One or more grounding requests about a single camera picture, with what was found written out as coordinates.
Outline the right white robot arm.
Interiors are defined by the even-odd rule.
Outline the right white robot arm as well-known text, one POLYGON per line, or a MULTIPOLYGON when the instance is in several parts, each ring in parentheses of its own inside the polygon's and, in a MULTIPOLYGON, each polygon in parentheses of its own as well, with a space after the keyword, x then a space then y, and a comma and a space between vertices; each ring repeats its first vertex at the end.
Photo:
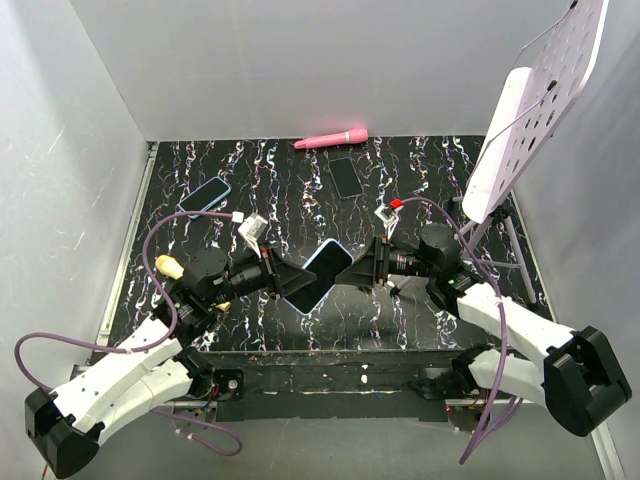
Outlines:
POLYGON ((367 253, 335 281, 374 287, 391 275, 426 278, 426 293, 439 309, 500 338, 515 352, 502 355, 488 345, 473 346, 427 384, 428 392, 471 398, 497 386, 544 407, 579 437, 590 434, 631 399, 631 386, 600 330, 574 330, 497 297, 488 282, 463 264, 461 246, 449 226, 426 225, 412 249, 377 236, 367 253))

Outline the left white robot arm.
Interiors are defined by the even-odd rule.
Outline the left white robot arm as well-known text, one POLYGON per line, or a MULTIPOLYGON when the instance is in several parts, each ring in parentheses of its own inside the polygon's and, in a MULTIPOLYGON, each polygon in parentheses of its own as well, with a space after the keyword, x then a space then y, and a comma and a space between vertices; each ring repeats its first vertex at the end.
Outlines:
POLYGON ((213 364, 192 343, 212 327, 221 306, 259 290, 286 297, 316 279, 268 246, 234 267, 218 248, 199 251, 186 265, 161 255, 155 265, 174 281, 169 298, 119 352, 25 400, 27 436, 59 479, 82 470, 110 436, 138 417, 169 400, 200 400, 218 388, 213 364))

